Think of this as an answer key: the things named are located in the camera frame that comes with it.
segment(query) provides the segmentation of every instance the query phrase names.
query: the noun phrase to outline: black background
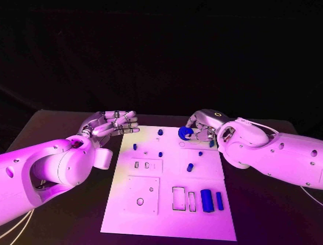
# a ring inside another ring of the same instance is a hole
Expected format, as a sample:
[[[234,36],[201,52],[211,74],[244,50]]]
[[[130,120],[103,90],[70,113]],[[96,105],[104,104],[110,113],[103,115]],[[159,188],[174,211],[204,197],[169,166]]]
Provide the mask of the black background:
[[[289,120],[323,139],[323,1],[0,3],[0,152],[39,109]]]

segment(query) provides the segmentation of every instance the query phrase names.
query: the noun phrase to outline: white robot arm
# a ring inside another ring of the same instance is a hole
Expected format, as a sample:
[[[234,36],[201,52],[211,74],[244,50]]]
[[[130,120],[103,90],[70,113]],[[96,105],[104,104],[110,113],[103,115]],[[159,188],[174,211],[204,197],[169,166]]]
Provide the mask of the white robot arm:
[[[198,132],[191,129],[195,123]],[[279,133],[244,118],[231,119],[214,110],[199,110],[179,130],[184,140],[212,141],[217,137],[220,152],[241,169],[254,167],[263,174],[299,186],[323,190],[323,141]]]
[[[110,136],[139,132],[136,112],[94,113],[78,134],[0,155],[0,225],[65,193],[88,178],[91,168],[109,169]],[[42,180],[35,186],[32,177]]]

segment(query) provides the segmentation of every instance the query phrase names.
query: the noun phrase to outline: blue cylinder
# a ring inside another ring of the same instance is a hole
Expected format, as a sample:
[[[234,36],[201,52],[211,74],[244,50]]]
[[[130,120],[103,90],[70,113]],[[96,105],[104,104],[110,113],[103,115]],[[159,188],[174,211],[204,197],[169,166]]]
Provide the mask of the blue cylinder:
[[[217,192],[217,202],[218,202],[218,209],[224,210],[224,205],[223,205],[223,194]]]
[[[204,212],[207,212],[207,213],[214,212],[211,190],[208,190],[208,189],[201,190],[201,197],[202,197]]]
[[[188,166],[188,172],[192,171],[192,168],[194,168],[194,164],[191,163],[189,166]]]

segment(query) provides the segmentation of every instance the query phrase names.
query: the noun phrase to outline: robotic hand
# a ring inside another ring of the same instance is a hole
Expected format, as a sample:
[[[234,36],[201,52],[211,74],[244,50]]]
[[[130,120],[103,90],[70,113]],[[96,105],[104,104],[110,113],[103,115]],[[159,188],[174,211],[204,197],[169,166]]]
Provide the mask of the robotic hand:
[[[110,136],[139,132],[136,112],[94,113],[78,134],[0,155],[0,225],[65,193],[88,178],[91,168],[109,169]],[[35,187],[32,176],[42,180]]]
[[[191,126],[197,124],[198,132]],[[266,134],[260,127],[273,131]],[[263,174],[299,186],[323,190],[323,141],[279,133],[244,118],[231,119],[214,110],[199,110],[179,130],[184,140],[218,139],[220,152],[241,169],[254,167]]]

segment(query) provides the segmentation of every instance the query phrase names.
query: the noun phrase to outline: blue object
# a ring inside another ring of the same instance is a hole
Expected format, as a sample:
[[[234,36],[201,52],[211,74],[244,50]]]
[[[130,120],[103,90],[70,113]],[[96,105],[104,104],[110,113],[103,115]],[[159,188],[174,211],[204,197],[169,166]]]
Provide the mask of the blue object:
[[[218,202],[218,209],[224,210],[224,205],[223,205],[223,194],[217,192],[217,202]]]
[[[187,134],[194,134],[194,130],[191,128],[188,128],[187,126],[181,127],[181,129],[178,130],[178,135],[181,137],[182,140],[189,140],[185,138]]]
[[[204,212],[207,212],[207,213],[214,212],[211,190],[208,190],[208,189],[201,190],[201,197],[202,197]]]
[[[192,168],[194,168],[194,164],[191,163],[189,166],[188,166],[188,172],[192,171]]]

